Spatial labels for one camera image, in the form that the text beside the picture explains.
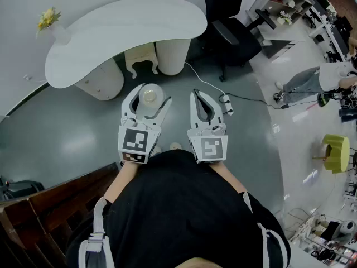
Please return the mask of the black bag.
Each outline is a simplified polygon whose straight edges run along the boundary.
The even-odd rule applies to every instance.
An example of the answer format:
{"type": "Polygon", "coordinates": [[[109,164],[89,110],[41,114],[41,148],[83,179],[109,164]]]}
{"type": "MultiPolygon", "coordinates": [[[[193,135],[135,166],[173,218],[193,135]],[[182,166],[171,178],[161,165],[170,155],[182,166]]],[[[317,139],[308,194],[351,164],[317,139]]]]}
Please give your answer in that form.
{"type": "Polygon", "coordinates": [[[36,181],[23,180],[10,182],[0,176],[0,202],[26,197],[44,189],[44,186],[36,181]]]}

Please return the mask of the dark wooden furniture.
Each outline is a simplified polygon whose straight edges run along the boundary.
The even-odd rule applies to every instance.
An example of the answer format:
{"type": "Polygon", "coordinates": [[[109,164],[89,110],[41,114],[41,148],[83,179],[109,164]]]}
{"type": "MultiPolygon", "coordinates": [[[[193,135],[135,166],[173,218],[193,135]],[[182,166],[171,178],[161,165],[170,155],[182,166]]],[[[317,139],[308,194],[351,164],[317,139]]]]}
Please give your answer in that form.
{"type": "Polygon", "coordinates": [[[0,202],[0,268],[66,268],[67,242],[117,176],[115,163],[0,202]]]}

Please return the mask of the yellow flower bouquet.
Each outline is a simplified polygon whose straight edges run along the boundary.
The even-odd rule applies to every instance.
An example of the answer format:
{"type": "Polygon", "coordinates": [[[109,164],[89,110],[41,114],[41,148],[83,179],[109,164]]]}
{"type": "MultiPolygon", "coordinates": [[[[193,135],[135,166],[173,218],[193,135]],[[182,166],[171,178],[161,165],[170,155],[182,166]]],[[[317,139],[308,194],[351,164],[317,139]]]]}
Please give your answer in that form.
{"type": "Polygon", "coordinates": [[[45,12],[41,13],[40,20],[37,24],[36,36],[38,36],[41,31],[49,28],[53,23],[57,22],[60,17],[61,12],[58,12],[55,7],[51,7],[45,12]]]}

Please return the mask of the white long desk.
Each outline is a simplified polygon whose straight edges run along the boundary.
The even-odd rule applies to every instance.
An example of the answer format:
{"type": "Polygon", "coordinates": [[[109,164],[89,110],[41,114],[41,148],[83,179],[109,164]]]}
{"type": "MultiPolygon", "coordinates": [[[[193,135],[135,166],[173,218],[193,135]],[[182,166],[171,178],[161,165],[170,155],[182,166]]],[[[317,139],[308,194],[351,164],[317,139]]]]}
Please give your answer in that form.
{"type": "Polygon", "coordinates": [[[340,16],[328,0],[313,0],[315,4],[310,9],[310,17],[316,28],[310,37],[326,36],[327,59],[331,61],[347,61],[349,54],[348,39],[352,25],[345,16],[340,16]]]}

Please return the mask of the white potted flowers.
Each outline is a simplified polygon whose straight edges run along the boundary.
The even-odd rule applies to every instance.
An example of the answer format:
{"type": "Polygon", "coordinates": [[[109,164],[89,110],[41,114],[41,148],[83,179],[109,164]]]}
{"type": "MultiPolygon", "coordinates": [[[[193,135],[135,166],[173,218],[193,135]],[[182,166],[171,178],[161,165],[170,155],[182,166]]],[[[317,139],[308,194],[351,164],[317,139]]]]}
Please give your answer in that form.
{"type": "Polygon", "coordinates": [[[280,25],[284,25],[285,23],[288,25],[293,24],[291,16],[285,11],[280,11],[280,13],[278,14],[278,17],[277,17],[277,22],[280,25]]]}

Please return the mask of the yellow-green round stool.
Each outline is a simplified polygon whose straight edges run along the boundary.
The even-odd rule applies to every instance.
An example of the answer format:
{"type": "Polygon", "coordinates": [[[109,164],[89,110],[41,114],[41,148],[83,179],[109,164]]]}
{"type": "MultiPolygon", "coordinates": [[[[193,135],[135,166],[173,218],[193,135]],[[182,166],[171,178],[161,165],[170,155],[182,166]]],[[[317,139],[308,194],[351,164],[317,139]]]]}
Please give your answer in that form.
{"type": "Polygon", "coordinates": [[[326,134],[322,139],[322,144],[326,146],[325,155],[313,157],[315,160],[322,160],[324,168],[333,174],[344,173],[350,160],[350,141],[346,136],[326,134]]]}

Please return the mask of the person's torso in black shirt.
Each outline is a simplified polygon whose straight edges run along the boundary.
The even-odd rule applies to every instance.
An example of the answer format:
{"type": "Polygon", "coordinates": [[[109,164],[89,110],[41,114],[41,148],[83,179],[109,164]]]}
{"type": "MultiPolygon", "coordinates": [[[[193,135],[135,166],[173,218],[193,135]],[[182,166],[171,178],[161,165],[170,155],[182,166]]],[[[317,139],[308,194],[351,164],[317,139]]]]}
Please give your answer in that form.
{"type": "Polygon", "coordinates": [[[73,232],[68,268],[288,268],[277,218],[192,153],[151,157],[114,203],[73,232]]]}

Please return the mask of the black office chair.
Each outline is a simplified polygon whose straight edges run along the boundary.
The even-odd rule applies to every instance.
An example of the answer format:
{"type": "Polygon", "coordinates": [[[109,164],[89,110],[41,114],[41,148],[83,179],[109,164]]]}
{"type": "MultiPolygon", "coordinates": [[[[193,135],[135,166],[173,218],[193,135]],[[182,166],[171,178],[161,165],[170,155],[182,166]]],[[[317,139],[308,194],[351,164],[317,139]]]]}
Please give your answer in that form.
{"type": "Polygon", "coordinates": [[[244,26],[235,15],[240,12],[242,0],[205,0],[207,28],[198,37],[202,42],[202,54],[190,59],[190,63],[213,56],[222,70],[219,80],[226,80],[226,68],[244,66],[260,53],[262,47],[251,30],[266,23],[271,29],[276,24],[267,10],[257,9],[258,18],[244,26]]]}

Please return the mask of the frosted glass bottle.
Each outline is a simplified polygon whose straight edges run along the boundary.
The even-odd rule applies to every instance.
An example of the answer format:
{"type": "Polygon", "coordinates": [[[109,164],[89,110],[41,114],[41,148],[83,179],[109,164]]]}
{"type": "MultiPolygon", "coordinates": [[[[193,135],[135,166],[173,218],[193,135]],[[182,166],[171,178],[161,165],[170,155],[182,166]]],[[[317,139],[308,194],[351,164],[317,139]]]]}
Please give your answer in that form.
{"type": "Polygon", "coordinates": [[[139,91],[139,105],[149,110],[159,109],[165,99],[166,93],[158,84],[145,84],[139,91]]]}

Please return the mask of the person's right forearm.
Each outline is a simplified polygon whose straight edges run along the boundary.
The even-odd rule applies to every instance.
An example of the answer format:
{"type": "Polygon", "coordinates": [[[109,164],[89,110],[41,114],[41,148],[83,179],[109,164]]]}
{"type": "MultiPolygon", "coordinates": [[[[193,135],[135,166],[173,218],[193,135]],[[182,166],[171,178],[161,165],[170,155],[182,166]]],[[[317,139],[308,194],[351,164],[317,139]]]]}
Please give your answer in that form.
{"type": "Polygon", "coordinates": [[[238,193],[247,191],[244,185],[228,170],[223,162],[209,164],[209,166],[226,180],[238,193]]]}

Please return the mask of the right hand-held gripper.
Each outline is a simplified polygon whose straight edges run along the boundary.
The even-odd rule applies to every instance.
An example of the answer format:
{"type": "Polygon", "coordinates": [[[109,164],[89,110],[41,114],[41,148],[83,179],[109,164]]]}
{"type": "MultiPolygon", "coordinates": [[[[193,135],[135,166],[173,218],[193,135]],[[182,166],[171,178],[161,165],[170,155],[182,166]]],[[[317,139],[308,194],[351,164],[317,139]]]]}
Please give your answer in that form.
{"type": "Polygon", "coordinates": [[[221,106],[208,94],[194,89],[190,93],[190,124],[187,131],[197,164],[226,160],[228,136],[221,106]]]}

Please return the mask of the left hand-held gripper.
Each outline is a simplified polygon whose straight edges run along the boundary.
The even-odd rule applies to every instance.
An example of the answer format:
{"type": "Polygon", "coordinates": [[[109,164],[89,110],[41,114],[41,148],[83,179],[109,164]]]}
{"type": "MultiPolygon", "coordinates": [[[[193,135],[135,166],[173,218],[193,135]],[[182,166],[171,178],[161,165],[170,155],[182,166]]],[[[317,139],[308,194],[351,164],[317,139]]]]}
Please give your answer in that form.
{"type": "Polygon", "coordinates": [[[122,162],[148,163],[161,134],[161,124],[171,106],[172,98],[166,98],[153,116],[145,115],[137,120],[139,93],[144,84],[129,92],[121,105],[121,122],[118,130],[118,152],[122,162]]]}

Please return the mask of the person's left forearm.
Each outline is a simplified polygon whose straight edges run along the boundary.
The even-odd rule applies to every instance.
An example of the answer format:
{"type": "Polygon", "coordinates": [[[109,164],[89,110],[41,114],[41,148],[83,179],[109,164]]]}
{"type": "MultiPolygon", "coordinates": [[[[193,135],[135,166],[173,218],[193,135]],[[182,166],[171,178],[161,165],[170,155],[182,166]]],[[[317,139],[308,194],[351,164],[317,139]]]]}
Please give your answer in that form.
{"type": "Polygon", "coordinates": [[[109,188],[104,194],[104,199],[110,203],[114,203],[119,197],[124,188],[134,179],[142,164],[134,162],[124,162],[118,175],[113,180],[109,188]]]}

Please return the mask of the white power strip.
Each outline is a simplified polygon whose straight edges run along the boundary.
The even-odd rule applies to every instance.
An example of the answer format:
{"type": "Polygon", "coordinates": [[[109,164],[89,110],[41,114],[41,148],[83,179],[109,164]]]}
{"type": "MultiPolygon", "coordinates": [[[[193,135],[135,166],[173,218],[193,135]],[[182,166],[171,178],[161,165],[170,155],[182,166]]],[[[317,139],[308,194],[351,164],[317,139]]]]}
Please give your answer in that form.
{"type": "Polygon", "coordinates": [[[233,107],[230,101],[230,98],[227,94],[223,94],[223,96],[221,97],[222,103],[225,105],[226,108],[226,114],[232,116],[234,111],[233,111],[233,107]]]}

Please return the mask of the white round device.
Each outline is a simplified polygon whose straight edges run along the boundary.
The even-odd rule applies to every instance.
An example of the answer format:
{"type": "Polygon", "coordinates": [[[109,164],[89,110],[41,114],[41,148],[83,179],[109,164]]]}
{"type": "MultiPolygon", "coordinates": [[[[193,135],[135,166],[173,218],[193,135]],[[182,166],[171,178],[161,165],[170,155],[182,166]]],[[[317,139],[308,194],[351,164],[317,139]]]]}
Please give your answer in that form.
{"type": "Polygon", "coordinates": [[[354,235],[356,233],[357,224],[354,221],[344,221],[339,229],[344,235],[354,235]]]}

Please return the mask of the white carved stool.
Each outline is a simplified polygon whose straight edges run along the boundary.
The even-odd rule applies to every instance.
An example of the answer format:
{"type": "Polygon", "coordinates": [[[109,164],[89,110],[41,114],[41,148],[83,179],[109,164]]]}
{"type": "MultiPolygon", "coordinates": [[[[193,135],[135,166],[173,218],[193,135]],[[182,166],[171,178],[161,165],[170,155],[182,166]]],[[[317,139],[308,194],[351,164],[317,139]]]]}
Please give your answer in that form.
{"type": "Polygon", "coordinates": [[[126,50],[124,52],[124,57],[126,62],[126,69],[132,73],[132,79],[137,77],[137,72],[133,69],[133,64],[141,63],[147,60],[152,63],[152,72],[154,74],[158,74],[158,59],[153,42],[126,50]]]}

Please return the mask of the cluttered white workbench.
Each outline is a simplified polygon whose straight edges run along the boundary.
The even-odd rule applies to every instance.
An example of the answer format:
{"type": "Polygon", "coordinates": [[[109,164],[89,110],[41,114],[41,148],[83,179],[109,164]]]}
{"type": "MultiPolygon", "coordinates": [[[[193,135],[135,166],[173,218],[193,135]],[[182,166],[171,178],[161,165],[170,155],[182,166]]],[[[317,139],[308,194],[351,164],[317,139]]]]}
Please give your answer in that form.
{"type": "Polygon", "coordinates": [[[342,234],[342,222],[320,214],[289,231],[292,256],[288,267],[357,268],[357,229],[354,235],[342,234]]]}

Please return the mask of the white kidney-shaped table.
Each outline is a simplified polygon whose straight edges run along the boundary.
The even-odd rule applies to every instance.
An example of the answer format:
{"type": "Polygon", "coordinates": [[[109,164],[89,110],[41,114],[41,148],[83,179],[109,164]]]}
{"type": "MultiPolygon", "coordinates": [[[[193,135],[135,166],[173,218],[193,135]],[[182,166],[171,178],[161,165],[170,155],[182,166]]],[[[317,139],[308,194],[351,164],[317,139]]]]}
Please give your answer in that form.
{"type": "Polygon", "coordinates": [[[179,74],[192,39],[207,27],[203,11],[184,0],[120,0],[99,7],[66,28],[67,45],[55,41],[46,58],[45,77],[54,88],[76,86],[108,101],[123,88],[115,56],[154,43],[157,69],[179,74]]]}

